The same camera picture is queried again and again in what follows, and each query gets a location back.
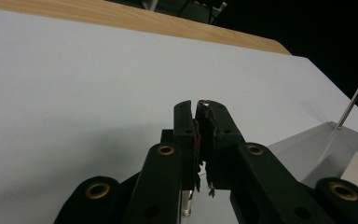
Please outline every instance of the small metal pin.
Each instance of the small metal pin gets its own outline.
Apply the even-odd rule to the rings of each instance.
[[[356,93],[351,98],[350,104],[348,105],[347,109],[345,110],[344,114],[342,115],[341,119],[339,120],[336,129],[341,130],[342,125],[344,124],[345,119],[348,117],[348,115],[351,113],[351,110],[353,109],[354,104],[356,103],[358,99],[358,88]]]

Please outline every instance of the black background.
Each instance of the black background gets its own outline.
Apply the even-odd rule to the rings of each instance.
[[[215,25],[277,40],[352,98],[358,88],[358,1],[227,3]]]

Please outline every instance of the white table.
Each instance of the white table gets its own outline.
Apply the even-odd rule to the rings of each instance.
[[[0,11],[0,223],[51,223],[83,180],[130,177],[199,99],[265,146],[350,101],[304,58]]]

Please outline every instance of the black plastic part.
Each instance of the black plastic part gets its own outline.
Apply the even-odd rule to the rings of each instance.
[[[183,150],[183,190],[193,190],[198,181],[197,130],[191,114],[191,101],[173,108],[173,142]]]
[[[164,143],[164,142],[168,142],[168,143],[172,143],[173,142],[173,130],[172,129],[164,129],[161,131],[161,138],[160,138],[160,143]]]
[[[238,147],[231,201],[244,223],[334,223],[268,148]]]
[[[112,214],[114,214],[112,224],[119,224],[122,222],[130,203],[131,195],[135,189],[136,182],[138,181],[139,174],[140,173],[133,175],[118,186],[118,199],[114,206],[114,210],[112,211]]]
[[[207,180],[216,189],[231,189],[227,173],[232,172],[235,150],[244,143],[240,130],[227,108],[214,101],[201,100],[196,120],[200,125],[200,160],[206,162]]]
[[[358,187],[339,178],[325,178],[316,184],[315,196],[336,223],[358,223]]]
[[[151,147],[122,223],[180,223],[181,181],[181,148],[168,143]]]
[[[108,192],[101,198],[90,199],[86,191],[94,184],[107,184]],[[118,182],[109,177],[95,176],[81,183],[63,205],[55,224],[67,223],[115,223],[115,215],[118,215],[115,205],[118,199]]]

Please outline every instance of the metal rod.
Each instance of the metal rod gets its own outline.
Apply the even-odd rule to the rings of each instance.
[[[192,198],[193,190],[182,190],[182,217],[190,216]]]
[[[356,103],[358,99],[358,88],[356,93],[351,98],[350,104],[348,105],[347,109],[345,110],[344,114],[342,115],[341,119],[339,120],[336,129],[341,130],[342,125],[344,124],[345,119],[348,117],[348,115],[351,113],[351,110],[353,109],[354,104]]]

